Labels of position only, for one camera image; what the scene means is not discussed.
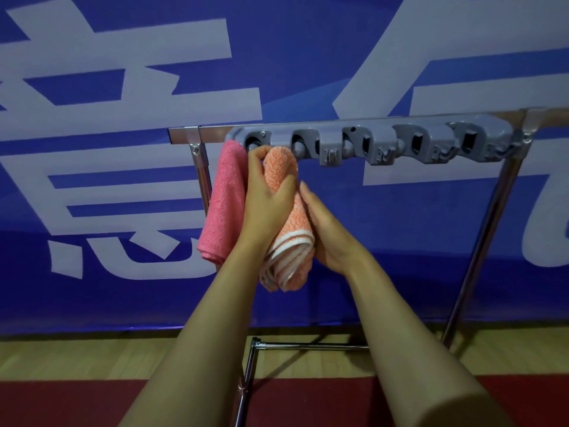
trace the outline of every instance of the wooden floor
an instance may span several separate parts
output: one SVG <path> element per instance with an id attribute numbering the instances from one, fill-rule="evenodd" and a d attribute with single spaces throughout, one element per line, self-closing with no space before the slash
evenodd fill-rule
<path id="1" fill-rule="evenodd" d="M 328 343 L 354 339 L 353 334 L 290 332 L 277 330 L 278 335 L 261 338 Z M 0 380 L 147 379 L 173 343 L 174 337 L 4 341 Z M 569 327 L 470 330 L 458 336 L 452 350 L 476 375 L 569 373 Z M 373 375 L 368 352 L 260 351 L 255 372 L 257 378 Z"/>

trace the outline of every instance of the red mat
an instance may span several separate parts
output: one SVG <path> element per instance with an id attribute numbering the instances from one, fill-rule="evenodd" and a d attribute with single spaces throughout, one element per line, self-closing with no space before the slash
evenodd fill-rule
<path id="1" fill-rule="evenodd" d="M 569 375 L 478 378 L 518 426 L 566 425 Z M 0 425 L 116 427 L 146 381 L 0 382 Z M 247 427 L 391 425 L 379 383 L 357 379 L 255 382 Z"/>

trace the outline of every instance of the person's right arm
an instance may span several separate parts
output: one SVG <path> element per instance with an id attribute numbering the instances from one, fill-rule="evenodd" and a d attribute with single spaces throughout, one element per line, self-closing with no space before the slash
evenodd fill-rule
<path id="1" fill-rule="evenodd" d="M 398 426 L 506 426 L 504 411 L 425 327 L 373 256 L 301 184 L 317 259 L 344 274 Z"/>

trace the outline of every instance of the folded towel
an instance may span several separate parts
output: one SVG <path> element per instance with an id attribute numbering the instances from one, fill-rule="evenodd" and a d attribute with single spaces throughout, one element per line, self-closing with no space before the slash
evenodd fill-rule
<path id="1" fill-rule="evenodd" d="M 265 180 L 277 192 L 288 174 L 298 176 L 298 164 L 286 147 L 275 147 L 263 161 Z M 297 192 L 286 223 L 269 247 L 260 270 L 259 281 L 268 291 L 300 289 L 312 268 L 314 233 L 304 201 Z"/>
<path id="2" fill-rule="evenodd" d="M 197 242 L 202 258 L 219 266 L 235 247 L 243 226 L 249 177 L 247 164 L 247 152 L 238 142 L 223 144 L 210 209 Z"/>

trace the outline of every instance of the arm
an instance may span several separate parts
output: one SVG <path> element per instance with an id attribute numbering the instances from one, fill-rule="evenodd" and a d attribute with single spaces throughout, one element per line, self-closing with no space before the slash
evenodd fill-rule
<path id="1" fill-rule="evenodd" d="M 293 208 L 294 177 L 276 194 L 265 183 L 260 160 L 268 150 L 249 153 L 245 220 L 237 245 L 121 427 L 228 424 L 260 266 Z"/>
<path id="2" fill-rule="evenodd" d="M 301 184 L 317 259 L 345 275 L 375 371 L 397 425 L 512 425 L 468 370 L 424 326 L 373 256 Z"/>

